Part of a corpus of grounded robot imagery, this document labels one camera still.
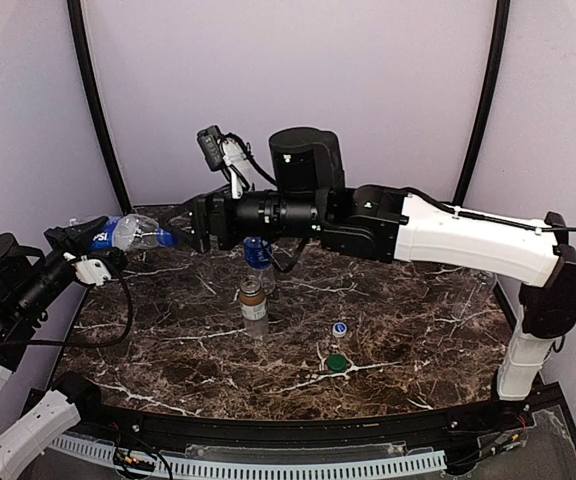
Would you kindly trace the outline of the Pepsi label bottle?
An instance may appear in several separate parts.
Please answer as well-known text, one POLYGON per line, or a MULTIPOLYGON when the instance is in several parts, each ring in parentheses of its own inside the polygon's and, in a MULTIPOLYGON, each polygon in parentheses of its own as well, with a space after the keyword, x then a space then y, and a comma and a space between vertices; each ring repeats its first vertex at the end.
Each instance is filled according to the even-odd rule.
POLYGON ((148 216, 128 214, 123 217, 110 217, 102 230, 97 233, 89 246, 90 251, 117 248, 124 252, 172 248, 179 239, 163 229, 148 216))

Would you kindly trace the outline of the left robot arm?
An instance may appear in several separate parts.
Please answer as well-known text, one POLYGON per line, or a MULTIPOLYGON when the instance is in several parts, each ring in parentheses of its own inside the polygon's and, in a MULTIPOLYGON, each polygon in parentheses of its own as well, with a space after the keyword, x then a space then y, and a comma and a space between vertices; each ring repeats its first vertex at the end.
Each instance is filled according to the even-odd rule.
MULTIPOLYGON (((59 340, 35 335, 48 318, 49 306, 73 283, 101 286, 119 277, 125 254, 114 247, 93 254, 94 237, 108 223, 100 216, 44 236, 51 250, 20 244, 10 233, 0 234, 0 394, 30 347, 62 347, 59 340)), ((15 479, 60 434, 95 419, 101 391, 83 376, 60 376, 37 403, 0 435, 0 479, 15 479)))

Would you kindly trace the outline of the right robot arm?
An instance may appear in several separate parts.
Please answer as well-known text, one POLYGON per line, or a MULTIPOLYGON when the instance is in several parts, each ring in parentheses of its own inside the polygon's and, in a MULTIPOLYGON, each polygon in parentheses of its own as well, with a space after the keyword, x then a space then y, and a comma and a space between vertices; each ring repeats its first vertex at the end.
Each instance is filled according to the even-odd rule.
POLYGON ((551 344, 576 323, 576 250, 563 218, 521 220, 433 199, 412 187, 345 184, 338 137, 293 127, 269 140, 271 188, 255 190, 249 147, 211 126, 197 135, 228 185, 176 205, 161 223, 198 252, 247 237, 315 239, 333 252, 382 263, 434 262, 518 280, 523 311, 498 371, 500 400, 524 400, 551 344))

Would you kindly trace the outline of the green cap coffee bottle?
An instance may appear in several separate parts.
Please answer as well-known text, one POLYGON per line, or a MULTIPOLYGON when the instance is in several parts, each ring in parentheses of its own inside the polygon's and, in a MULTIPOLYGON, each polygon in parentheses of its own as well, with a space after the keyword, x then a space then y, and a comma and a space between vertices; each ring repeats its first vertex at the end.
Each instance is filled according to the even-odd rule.
POLYGON ((269 335, 269 315, 261 281, 253 275, 242 279, 238 299, 246 334, 254 340, 265 341, 269 335))

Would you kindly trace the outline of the green bottle cap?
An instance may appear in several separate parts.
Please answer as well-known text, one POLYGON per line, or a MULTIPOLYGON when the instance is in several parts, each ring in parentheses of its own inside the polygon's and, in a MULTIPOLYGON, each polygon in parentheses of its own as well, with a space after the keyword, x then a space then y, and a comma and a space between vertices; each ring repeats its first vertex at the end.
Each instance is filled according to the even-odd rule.
POLYGON ((326 365, 331 372, 342 373, 348 368, 348 360, 342 354, 331 354, 326 360, 326 365))

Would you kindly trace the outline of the blue bottle cap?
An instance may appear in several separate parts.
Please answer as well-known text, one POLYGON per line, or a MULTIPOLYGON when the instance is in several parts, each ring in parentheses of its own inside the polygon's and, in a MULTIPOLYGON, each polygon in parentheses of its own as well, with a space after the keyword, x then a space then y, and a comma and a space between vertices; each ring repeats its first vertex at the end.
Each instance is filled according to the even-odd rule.
POLYGON ((343 338, 348 333, 348 327, 344 322, 335 322, 331 331, 335 338, 343 338))

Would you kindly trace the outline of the blue label water bottle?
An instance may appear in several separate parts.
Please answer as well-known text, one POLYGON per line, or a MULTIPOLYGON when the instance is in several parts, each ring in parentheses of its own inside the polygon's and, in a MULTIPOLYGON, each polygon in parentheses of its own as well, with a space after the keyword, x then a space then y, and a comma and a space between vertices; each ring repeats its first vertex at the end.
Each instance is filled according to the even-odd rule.
POLYGON ((270 243, 260 237, 246 237, 243 245, 250 274, 259 279, 267 295, 272 294, 276 279, 270 243))

